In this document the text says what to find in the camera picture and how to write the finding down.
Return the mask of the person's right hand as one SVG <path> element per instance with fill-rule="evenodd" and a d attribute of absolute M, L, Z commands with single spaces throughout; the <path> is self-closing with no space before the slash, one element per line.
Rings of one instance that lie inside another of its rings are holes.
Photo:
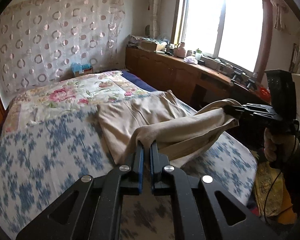
<path fill-rule="evenodd" d="M 264 155 L 270 162 L 287 160 L 296 152 L 298 143 L 294 135 L 272 135 L 268 128 L 264 131 Z"/>

